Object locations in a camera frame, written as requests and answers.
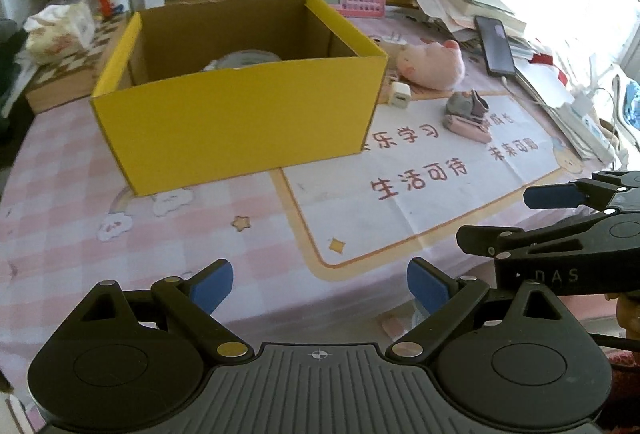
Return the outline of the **yellow cardboard box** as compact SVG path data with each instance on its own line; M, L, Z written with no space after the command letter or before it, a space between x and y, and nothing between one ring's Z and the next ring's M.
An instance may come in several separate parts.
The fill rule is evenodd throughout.
M203 72L240 50L281 61ZM140 196L359 154L387 57L322 0L174 3L131 17L91 95Z

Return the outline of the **tissue pack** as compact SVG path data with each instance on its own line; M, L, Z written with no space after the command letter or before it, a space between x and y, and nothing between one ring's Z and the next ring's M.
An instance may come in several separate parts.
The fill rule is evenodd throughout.
M49 5L28 17L23 29L27 33L26 52L35 64L43 66L88 50L96 34L96 23L89 5L81 1Z

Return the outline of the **stack of papers and books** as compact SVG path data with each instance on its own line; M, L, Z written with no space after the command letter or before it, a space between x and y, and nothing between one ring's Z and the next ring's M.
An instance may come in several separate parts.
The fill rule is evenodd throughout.
M526 22L501 0L413 0L430 19L441 21L450 33L474 30L476 17L500 20L506 34L521 38Z

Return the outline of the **white charger plug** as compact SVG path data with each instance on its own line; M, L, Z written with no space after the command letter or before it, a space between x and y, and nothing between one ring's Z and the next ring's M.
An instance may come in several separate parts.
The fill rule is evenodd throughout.
M411 102L411 87L404 82L391 82L387 103L390 106L405 109Z

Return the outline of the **pink plush pig toy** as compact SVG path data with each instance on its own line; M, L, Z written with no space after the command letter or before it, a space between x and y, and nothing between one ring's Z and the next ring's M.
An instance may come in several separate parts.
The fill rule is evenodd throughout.
M397 54L398 74L427 90L453 90L465 77L465 65L456 41L405 45Z

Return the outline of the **grey toy stapler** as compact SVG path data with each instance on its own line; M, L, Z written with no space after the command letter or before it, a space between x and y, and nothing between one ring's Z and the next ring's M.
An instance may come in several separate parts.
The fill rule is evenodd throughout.
M446 102L446 113L475 122L483 122L489 106L476 90L454 92Z

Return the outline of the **pink comb case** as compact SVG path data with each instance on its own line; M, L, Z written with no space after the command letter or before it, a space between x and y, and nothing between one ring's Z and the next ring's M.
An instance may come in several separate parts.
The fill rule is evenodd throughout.
M492 141L490 131L485 124L462 118L462 116L446 114L442 119L442 124L448 131L467 139L472 139L474 142L488 144L488 142Z

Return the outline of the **white power strip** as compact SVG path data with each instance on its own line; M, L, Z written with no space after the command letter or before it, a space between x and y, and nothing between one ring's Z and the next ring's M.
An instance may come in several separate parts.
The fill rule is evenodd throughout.
M572 102L564 102L556 112L601 162L611 163L616 158L615 147L602 132L600 124L590 116L592 108L592 99L584 92L578 92Z

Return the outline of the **clear tape roll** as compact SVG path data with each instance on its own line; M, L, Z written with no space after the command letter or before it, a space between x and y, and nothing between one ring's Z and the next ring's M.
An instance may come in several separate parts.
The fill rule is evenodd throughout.
M271 64L272 62L281 61L281 58L271 52L265 50L240 50L223 56L219 59L212 60L203 68L203 72L224 70L224 69L242 69L258 64Z

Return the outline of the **pink checkered table mat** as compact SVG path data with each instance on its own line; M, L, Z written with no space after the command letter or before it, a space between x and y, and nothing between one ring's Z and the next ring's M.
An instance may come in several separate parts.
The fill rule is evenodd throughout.
M454 236L465 224L538 228L526 187L587 177L548 116L465 61L462 90L488 102L492 141L448 131L446 94L401 109L378 101L359 154L140 196L122 175L91 96L41 113L1 199L1 371L21 398L43 344L111 279L147 289L224 258L233 288L216 321L255 344L332 343L410 298L409 261L450 276L482 264Z

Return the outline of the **black smartphone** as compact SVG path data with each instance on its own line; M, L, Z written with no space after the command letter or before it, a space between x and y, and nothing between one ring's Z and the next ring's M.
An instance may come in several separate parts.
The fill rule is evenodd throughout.
M474 24L480 36L487 73L496 78L515 76L514 60L503 23L499 19L476 16Z

